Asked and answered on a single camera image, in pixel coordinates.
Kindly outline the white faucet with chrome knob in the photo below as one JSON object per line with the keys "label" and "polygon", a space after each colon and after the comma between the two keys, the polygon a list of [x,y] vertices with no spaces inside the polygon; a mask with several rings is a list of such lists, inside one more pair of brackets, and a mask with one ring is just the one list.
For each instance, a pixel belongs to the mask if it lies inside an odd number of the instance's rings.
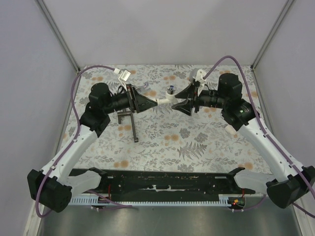
{"label": "white faucet with chrome knob", "polygon": [[163,103],[162,104],[175,104],[178,102],[178,100],[175,98],[175,87],[173,85],[170,85],[165,94],[165,98],[162,99]]}

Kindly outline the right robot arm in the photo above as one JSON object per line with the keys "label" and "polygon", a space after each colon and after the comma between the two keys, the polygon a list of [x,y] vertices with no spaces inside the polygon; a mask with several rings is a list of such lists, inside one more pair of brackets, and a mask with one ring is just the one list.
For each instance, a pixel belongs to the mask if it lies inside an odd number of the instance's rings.
{"label": "right robot arm", "polygon": [[280,208],[286,208],[310,192],[315,182],[315,168],[305,167],[284,150],[273,134],[255,114],[251,103],[242,98],[242,83],[238,76],[224,73],[217,89],[204,89],[203,73],[193,77],[189,86],[175,95],[183,101],[172,106],[188,116],[201,107],[219,108],[223,119],[250,142],[270,168],[270,174],[239,169],[225,181],[230,193],[250,189],[267,195]]}

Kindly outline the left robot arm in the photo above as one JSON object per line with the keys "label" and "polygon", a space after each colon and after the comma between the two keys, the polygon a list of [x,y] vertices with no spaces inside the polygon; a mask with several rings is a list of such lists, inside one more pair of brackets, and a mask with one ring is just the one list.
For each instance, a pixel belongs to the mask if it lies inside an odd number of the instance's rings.
{"label": "left robot arm", "polygon": [[157,101],[139,94],[131,84],[120,94],[112,94],[105,83],[94,84],[72,140],[41,170],[29,172],[27,181],[31,198],[36,204],[61,212],[74,196],[91,189],[97,193],[105,192],[108,180],[102,177],[105,175],[102,170],[91,168],[76,177],[71,177],[70,172],[86,149],[104,132],[111,113],[123,109],[140,113],[157,105]]}

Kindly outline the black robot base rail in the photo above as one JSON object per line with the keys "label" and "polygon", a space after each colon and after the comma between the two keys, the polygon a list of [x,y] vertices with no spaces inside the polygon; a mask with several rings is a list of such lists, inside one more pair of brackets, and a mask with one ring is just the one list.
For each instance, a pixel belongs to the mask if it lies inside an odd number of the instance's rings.
{"label": "black robot base rail", "polygon": [[237,186],[233,174],[105,170],[98,194],[115,202],[217,201],[219,195],[253,194]]}

